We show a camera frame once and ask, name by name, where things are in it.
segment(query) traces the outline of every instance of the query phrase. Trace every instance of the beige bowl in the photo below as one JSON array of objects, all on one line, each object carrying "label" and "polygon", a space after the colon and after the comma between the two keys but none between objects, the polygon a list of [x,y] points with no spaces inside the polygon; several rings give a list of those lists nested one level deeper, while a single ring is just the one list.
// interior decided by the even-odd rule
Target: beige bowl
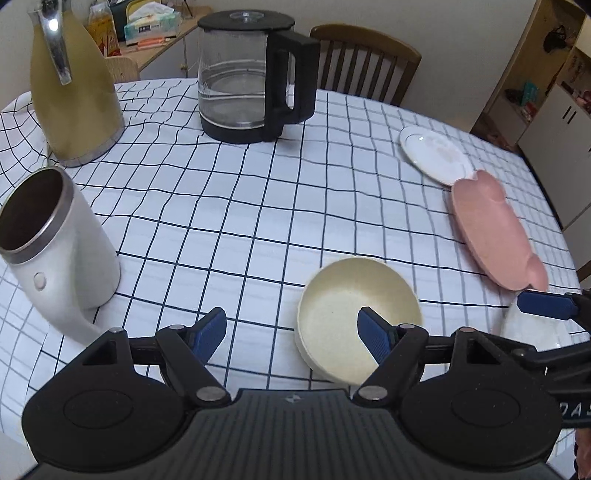
[{"label": "beige bowl", "polygon": [[418,300],[384,263],[350,257],[320,270],[300,299],[295,344],[312,370],[327,380],[361,385],[378,364],[357,333],[357,313],[371,307],[392,325],[421,325]]}]

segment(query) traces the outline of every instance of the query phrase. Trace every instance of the metal thermos handle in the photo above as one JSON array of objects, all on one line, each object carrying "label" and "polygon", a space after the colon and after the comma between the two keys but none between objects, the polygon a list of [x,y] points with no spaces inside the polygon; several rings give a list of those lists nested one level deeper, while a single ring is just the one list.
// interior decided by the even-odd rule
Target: metal thermos handle
[{"label": "metal thermos handle", "polygon": [[60,78],[60,83],[68,85],[72,81],[72,72],[63,35],[62,2],[63,0],[43,0],[38,14],[47,48],[49,48],[49,55]]}]

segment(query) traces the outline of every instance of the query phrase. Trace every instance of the checkered tablecloth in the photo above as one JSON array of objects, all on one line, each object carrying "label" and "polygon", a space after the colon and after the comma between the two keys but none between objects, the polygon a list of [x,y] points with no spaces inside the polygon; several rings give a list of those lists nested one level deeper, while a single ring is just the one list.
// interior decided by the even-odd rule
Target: checkered tablecloth
[{"label": "checkered tablecloth", "polygon": [[[569,250],[523,160],[435,120],[318,91],[316,113],[274,143],[228,145],[200,127],[195,80],[117,85],[127,129],[100,160],[67,169],[113,242],[121,284],[97,310],[101,327],[148,336],[223,307],[228,334],[208,365],[239,388],[327,388],[294,344],[297,303],[322,266],[346,255],[385,261],[416,292],[431,334],[490,331],[514,298],[474,263],[449,189],[422,175],[398,142],[407,125],[448,136],[474,168],[505,186],[554,292],[576,291]],[[1,113],[0,202],[52,163],[30,94]],[[2,263],[0,430],[23,441],[34,392],[81,347],[50,327]],[[571,323],[573,341],[586,339]],[[427,368],[436,375],[444,366]],[[138,368],[160,379],[156,367]],[[561,436],[557,449],[571,439]]]}]

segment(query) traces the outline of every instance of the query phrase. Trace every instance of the coffee carafe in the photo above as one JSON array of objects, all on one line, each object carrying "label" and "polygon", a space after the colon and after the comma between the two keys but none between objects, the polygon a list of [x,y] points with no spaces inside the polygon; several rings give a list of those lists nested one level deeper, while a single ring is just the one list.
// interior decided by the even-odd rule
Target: coffee carafe
[{"label": "coffee carafe", "polygon": [[[278,12],[236,10],[199,20],[199,114],[207,135],[222,142],[272,141],[285,124],[314,114],[320,43],[294,32]],[[290,55],[294,100],[286,100]]]},{"label": "coffee carafe", "polygon": [[37,120],[62,165],[84,165],[107,152],[123,133],[115,85],[70,0],[43,0],[30,16],[31,96]]}]

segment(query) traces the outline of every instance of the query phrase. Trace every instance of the pink tray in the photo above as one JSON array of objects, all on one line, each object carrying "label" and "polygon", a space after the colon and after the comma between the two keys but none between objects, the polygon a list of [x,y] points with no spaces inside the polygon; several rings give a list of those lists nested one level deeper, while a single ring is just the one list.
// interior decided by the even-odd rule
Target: pink tray
[{"label": "pink tray", "polygon": [[452,205],[466,245],[484,272],[507,290],[548,289],[548,274],[506,202],[499,181],[484,170],[452,187]]}]

